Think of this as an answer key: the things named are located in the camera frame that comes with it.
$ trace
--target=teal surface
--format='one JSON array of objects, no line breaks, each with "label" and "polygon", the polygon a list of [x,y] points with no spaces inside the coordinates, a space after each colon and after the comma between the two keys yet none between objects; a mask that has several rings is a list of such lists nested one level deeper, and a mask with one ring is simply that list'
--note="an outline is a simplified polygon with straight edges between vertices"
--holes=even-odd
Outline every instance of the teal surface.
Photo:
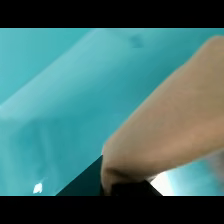
[{"label": "teal surface", "polygon": [[[224,29],[0,29],[0,195],[33,195],[40,183],[37,195],[56,195],[217,34]],[[196,164],[171,171],[176,194],[220,195]]]}]

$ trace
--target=teal background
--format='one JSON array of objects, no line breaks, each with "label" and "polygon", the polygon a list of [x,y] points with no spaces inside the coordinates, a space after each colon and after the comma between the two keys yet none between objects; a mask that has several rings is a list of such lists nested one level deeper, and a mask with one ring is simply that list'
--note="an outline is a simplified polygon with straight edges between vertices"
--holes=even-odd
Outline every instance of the teal background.
[{"label": "teal background", "polygon": [[[33,195],[40,182],[38,195],[56,195],[217,34],[224,29],[0,29],[0,195]],[[204,161],[168,174],[177,195],[221,194]]]}]

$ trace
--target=person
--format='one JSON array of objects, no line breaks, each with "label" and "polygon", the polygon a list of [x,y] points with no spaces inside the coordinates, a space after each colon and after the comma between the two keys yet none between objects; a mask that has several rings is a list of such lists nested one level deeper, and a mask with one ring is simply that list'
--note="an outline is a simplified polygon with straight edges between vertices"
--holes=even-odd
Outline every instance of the person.
[{"label": "person", "polygon": [[101,182],[138,183],[224,147],[224,37],[210,38],[105,142]]}]

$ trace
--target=white highlight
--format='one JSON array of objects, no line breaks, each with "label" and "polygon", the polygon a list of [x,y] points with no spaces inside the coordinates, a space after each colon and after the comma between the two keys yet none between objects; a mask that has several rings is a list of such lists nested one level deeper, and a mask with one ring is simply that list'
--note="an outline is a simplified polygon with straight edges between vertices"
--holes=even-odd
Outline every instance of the white highlight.
[{"label": "white highlight", "polygon": [[36,184],[33,189],[33,194],[41,193],[43,189],[42,183]]},{"label": "white highlight", "polygon": [[152,182],[152,186],[158,190],[163,196],[174,196],[168,175],[163,172],[160,173]]}]

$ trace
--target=black object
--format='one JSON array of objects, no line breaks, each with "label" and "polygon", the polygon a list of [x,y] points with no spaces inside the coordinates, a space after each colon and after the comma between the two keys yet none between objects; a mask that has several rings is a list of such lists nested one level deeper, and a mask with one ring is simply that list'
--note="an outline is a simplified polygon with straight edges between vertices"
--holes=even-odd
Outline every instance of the black object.
[{"label": "black object", "polygon": [[[100,181],[102,156],[68,184],[57,196],[104,196]],[[147,181],[141,183],[116,184],[111,196],[162,196]]]}]

